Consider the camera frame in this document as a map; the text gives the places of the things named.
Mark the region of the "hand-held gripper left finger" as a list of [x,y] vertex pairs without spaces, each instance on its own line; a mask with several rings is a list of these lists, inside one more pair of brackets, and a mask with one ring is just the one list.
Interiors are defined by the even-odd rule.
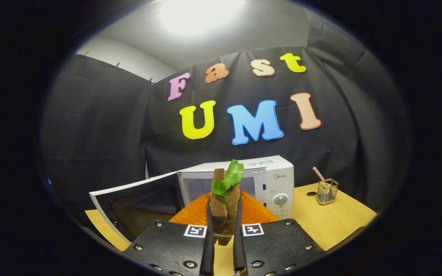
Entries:
[[172,220],[154,220],[124,251],[144,276],[212,276],[214,241],[210,194],[200,196]]

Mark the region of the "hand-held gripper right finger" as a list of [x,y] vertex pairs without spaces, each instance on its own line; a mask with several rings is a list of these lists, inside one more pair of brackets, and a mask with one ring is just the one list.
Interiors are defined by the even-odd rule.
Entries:
[[242,223],[238,201],[233,237],[235,276],[295,276],[327,255],[292,218],[269,223]]

